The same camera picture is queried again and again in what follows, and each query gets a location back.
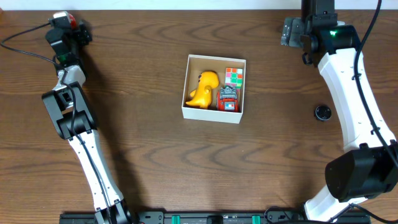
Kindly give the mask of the red ball with white letters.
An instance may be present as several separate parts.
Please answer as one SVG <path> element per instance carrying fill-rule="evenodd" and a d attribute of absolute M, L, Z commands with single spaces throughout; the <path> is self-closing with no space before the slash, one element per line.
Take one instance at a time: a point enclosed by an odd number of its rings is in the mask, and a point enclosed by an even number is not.
<path fill-rule="evenodd" d="M 72 14 L 68 14 L 72 30 L 77 28 L 76 20 Z"/>

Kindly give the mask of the small black round cap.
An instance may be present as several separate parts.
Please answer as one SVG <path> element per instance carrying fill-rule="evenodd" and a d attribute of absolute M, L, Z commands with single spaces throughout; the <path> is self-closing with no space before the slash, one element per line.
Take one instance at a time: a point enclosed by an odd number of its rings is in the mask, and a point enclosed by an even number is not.
<path fill-rule="evenodd" d="M 332 111 L 327 105 L 319 105 L 315 108 L 314 117 L 319 121 L 328 121 L 332 116 Z"/>

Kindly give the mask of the multicolour puzzle cube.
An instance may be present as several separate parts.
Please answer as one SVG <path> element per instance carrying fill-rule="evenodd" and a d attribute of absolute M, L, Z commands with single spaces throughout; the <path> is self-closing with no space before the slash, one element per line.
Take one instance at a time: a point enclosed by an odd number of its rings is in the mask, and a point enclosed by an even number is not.
<path fill-rule="evenodd" d="M 243 85 L 243 69 L 227 67 L 224 84 L 240 90 Z"/>

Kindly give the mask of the red grey toy fire truck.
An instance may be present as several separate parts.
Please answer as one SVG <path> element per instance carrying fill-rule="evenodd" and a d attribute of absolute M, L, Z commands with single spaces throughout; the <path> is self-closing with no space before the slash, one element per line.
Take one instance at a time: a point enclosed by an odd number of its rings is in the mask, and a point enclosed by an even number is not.
<path fill-rule="evenodd" d="M 216 107 L 218 111 L 239 111 L 238 94 L 235 87 L 225 86 L 224 88 L 220 88 L 217 93 Z"/>

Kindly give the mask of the orange toy dinosaur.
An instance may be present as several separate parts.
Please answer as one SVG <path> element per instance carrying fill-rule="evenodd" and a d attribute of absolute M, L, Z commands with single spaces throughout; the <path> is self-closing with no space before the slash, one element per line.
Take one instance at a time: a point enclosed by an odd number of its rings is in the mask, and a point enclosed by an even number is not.
<path fill-rule="evenodd" d="M 185 104 L 207 110 L 212 102 L 212 91 L 219 86 L 218 75 L 212 71 L 201 72 L 198 76 L 198 86 L 190 93 L 191 100 Z"/>

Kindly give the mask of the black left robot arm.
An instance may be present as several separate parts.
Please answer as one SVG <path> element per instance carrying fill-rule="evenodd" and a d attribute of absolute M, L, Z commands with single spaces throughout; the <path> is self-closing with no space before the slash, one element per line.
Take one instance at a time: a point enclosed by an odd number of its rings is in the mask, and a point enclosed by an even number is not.
<path fill-rule="evenodd" d="M 79 51 L 92 40 L 91 34 L 68 12 L 49 23 L 52 28 L 45 38 L 55 52 L 58 82 L 42 101 L 56 132 L 78 156 L 93 196 L 95 223 L 134 223 L 101 152 L 97 125 L 82 89 L 87 74 Z"/>

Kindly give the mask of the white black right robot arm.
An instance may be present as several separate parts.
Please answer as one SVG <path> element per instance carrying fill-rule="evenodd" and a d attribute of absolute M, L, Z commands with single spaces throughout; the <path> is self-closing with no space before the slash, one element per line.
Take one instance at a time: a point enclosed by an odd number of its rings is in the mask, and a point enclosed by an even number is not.
<path fill-rule="evenodd" d="M 350 208 L 388 193 L 397 184 L 397 140 L 379 111 L 363 63 L 363 38 L 340 25 L 334 1 L 302 1 L 303 62 L 317 67 L 338 114 L 344 154 L 325 167 L 326 185 L 304 205 L 313 222 L 335 222 Z"/>

